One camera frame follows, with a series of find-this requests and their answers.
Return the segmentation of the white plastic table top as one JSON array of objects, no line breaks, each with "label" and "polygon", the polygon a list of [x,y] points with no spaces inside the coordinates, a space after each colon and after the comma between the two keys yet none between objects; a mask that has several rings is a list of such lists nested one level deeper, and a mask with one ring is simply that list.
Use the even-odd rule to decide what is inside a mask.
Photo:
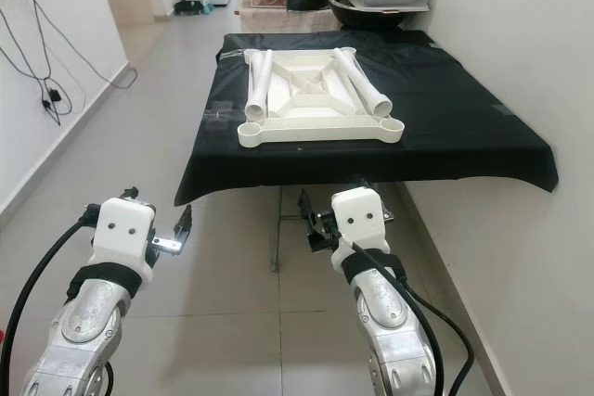
[{"label": "white plastic table top", "polygon": [[332,49],[272,51],[268,117],[237,128],[242,147],[263,143],[378,140],[394,145],[405,125],[366,115],[336,70]]}]

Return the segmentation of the wide clear tape patch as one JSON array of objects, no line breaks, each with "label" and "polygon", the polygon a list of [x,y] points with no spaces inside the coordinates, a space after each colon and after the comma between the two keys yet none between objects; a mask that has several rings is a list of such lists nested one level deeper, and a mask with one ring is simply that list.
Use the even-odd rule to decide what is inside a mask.
[{"label": "wide clear tape patch", "polygon": [[203,112],[202,126],[208,132],[221,132],[224,129],[234,129],[243,122],[241,109],[219,108],[207,109]]}]

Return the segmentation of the black tablecloth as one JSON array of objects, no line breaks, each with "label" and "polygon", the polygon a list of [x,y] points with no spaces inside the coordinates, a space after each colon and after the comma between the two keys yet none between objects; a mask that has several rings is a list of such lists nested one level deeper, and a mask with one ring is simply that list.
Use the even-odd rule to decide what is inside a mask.
[{"label": "black tablecloth", "polygon": [[[230,49],[313,51],[345,45],[356,49],[364,73],[394,102],[394,115],[405,125],[399,142],[242,147],[237,126],[208,132],[200,121],[174,204],[255,185],[353,184],[360,179],[403,183],[512,177],[543,191],[556,188],[559,172],[551,146],[521,118],[494,110],[491,104],[499,99],[424,32],[229,34],[219,53]],[[243,56],[216,60],[204,110],[243,110],[247,90],[249,66]]]}]

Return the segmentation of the beige cardboard box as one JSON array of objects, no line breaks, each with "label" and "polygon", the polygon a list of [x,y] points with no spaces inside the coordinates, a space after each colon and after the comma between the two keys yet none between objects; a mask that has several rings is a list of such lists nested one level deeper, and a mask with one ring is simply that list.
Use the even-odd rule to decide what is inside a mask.
[{"label": "beige cardboard box", "polygon": [[243,34],[310,34],[338,31],[341,23],[329,9],[293,13],[273,7],[244,7],[240,27]]}]

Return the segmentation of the black wok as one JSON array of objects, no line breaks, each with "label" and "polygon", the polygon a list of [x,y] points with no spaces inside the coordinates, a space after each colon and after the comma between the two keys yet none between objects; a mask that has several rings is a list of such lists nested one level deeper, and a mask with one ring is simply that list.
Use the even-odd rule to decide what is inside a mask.
[{"label": "black wok", "polygon": [[428,5],[391,7],[354,6],[349,0],[329,0],[330,10],[341,24],[341,31],[395,32],[412,15],[427,13]]}]

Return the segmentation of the metal folding table frame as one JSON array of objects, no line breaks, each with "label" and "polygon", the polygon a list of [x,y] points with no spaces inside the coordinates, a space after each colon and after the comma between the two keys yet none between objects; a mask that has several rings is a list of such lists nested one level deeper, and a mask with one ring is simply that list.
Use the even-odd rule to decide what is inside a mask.
[{"label": "metal folding table frame", "polygon": [[271,253],[272,272],[326,268],[327,252],[311,251],[302,221],[298,199],[302,191],[308,193],[316,212],[327,212],[335,185],[276,185],[276,234]]}]

